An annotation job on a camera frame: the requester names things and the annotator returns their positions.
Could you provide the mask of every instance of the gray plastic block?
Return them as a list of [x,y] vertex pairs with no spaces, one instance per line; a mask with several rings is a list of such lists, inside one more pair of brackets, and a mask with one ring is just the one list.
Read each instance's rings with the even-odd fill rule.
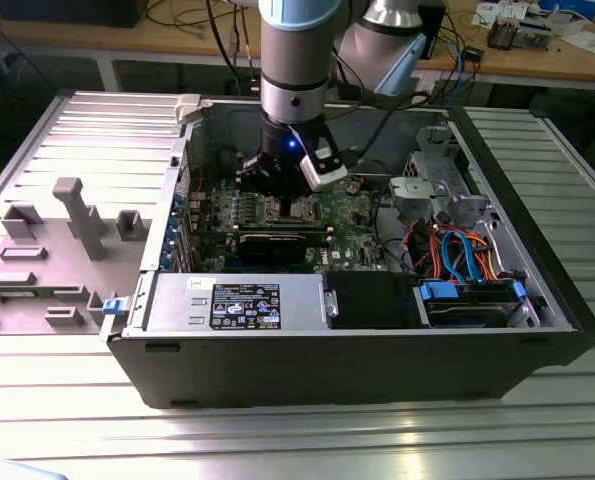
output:
[[0,272],[0,285],[34,285],[33,272]]
[[55,290],[54,295],[60,302],[85,302],[88,300],[90,293],[86,285],[76,285]]
[[[97,207],[95,205],[86,205],[86,208],[88,209],[88,218],[90,218],[91,222],[97,229],[97,233],[99,234],[99,236],[102,237],[104,235],[104,232],[106,231],[106,225],[104,225],[103,220],[99,216],[99,211],[97,210]],[[68,228],[73,234],[73,238],[79,238],[79,233],[73,225],[73,222],[66,222],[66,224],[68,225]]]
[[28,241],[35,236],[30,225],[44,223],[32,205],[12,205],[1,220],[13,240]]
[[6,260],[44,260],[48,251],[41,245],[36,247],[4,247],[0,251],[0,258]]
[[79,178],[60,177],[53,187],[53,196],[64,203],[75,231],[84,245],[90,260],[104,257],[104,246],[99,239],[97,225],[90,219],[90,214],[81,198],[83,184]]
[[84,324],[84,317],[77,307],[48,307],[44,318],[52,327]]
[[122,242],[146,240],[146,229],[137,210],[122,210],[115,224]]

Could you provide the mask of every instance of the gray robot arm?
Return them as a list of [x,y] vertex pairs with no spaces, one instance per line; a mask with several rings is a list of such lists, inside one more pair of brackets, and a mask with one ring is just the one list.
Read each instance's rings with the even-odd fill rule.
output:
[[389,96],[400,93],[425,37],[417,0],[259,0],[259,9],[262,145],[243,176],[294,198],[340,180],[350,166],[323,115],[338,33],[344,60],[369,89]]

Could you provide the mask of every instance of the motherboard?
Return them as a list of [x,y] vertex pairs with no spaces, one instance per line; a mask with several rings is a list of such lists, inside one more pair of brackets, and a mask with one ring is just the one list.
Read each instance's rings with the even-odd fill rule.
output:
[[221,180],[189,195],[192,271],[313,273],[386,270],[370,224],[370,195],[350,178],[294,200],[244,192]]

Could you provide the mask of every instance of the power supply label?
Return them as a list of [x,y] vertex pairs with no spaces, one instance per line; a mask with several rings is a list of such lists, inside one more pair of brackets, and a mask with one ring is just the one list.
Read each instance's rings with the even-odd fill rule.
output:
[[210,309],[213,330],[281,328],[279,285],[216,284]]

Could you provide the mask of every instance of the green circuit board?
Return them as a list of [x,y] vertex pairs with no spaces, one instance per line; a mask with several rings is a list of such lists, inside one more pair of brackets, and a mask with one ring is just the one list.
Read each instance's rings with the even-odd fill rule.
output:
[[[386,270],[368,225],[369,193],[347,192],[350,179],[332,190],[293,202],[290,216],[279,215],[273,197],[241,192],[222,181],[197,204],[195,238],[205,272],[313,273],[330,270]],[[298,264],[254,265],[241,262],[238,245],[245,236],[283,235],[308,246]]]

